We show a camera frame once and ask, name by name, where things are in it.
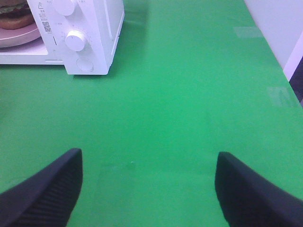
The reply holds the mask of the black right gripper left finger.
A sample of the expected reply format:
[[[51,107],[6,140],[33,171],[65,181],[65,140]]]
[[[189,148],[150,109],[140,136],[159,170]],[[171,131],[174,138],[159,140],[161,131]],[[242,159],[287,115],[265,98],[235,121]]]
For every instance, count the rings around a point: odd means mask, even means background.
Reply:
[[[72,148],[0,195],[2,227],[65,227],[83,182],[82,151]]]

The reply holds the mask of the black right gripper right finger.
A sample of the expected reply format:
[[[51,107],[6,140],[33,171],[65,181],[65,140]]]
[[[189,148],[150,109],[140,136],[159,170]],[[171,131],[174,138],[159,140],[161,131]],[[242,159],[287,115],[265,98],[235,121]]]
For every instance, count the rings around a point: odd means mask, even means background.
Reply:
[[[215,192],[231,227],[301,227],[303,201],[275,186],[229,152],[218,154]]]

